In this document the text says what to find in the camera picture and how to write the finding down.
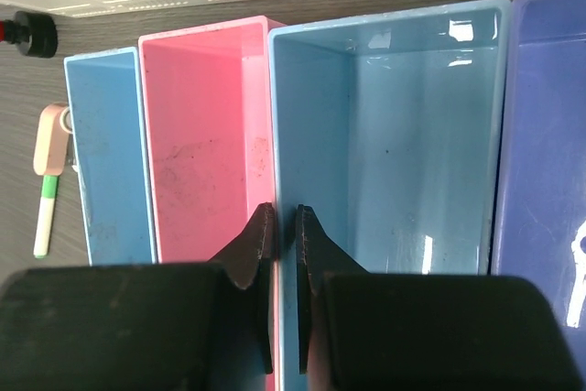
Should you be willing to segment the light blue drawer bin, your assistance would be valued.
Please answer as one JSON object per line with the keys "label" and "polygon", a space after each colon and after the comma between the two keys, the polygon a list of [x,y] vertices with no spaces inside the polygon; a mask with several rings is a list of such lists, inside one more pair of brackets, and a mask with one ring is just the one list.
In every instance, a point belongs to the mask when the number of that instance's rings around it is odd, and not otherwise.
{"label": "light blue drawer bin", "polygon": [[157,260],[140,65],[135,47],[64,60],[91,265]]}

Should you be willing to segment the purple drawer bin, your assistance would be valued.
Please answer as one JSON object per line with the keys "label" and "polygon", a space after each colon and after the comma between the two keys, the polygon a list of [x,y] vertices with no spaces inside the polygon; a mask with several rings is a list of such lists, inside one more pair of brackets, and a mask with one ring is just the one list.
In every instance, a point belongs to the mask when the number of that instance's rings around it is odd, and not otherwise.
{"label": "purple drawer bin", "polygon": [[514,0],[492,270],[585,327],[585,0]]}

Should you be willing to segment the pink drawer bin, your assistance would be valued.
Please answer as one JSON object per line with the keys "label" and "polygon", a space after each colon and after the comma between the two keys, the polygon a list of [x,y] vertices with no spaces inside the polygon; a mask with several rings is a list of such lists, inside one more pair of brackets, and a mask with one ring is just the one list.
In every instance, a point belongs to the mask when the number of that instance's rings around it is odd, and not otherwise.
{"label": "pink drawer bin", "polygon": [[253,16],[138,41],[158,262],[157,364],[185,390],[271,390],[247,296],[210,259],[275,201],[268,35]]}

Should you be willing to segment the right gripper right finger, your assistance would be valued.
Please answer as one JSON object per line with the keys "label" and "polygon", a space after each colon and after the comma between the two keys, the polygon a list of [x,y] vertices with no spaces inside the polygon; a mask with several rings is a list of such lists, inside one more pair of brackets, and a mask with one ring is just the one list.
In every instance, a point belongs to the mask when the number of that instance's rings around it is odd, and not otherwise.
{"label": "right gripper right finger", "polygon": [[326,273],[365,273],[347,252],[324,231],[317,214],[307,205],[297,207],[295,218],[297,261],[298,362],[299,372],[308,372],[312,331],[311,303],[320,291]]}

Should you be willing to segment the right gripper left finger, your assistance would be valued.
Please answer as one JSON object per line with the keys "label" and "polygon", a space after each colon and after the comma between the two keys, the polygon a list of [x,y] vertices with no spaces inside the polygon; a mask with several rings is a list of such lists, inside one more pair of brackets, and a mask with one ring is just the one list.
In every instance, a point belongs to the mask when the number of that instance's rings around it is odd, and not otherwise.
{"label": "right gripper left finger", "polygon": [[221,265],[231,284],[247,296],[250,328],[266,374],[274,372],[274,252],[275,209],[272,203],[264,202],[256,207],[244,229],[210,259]]}

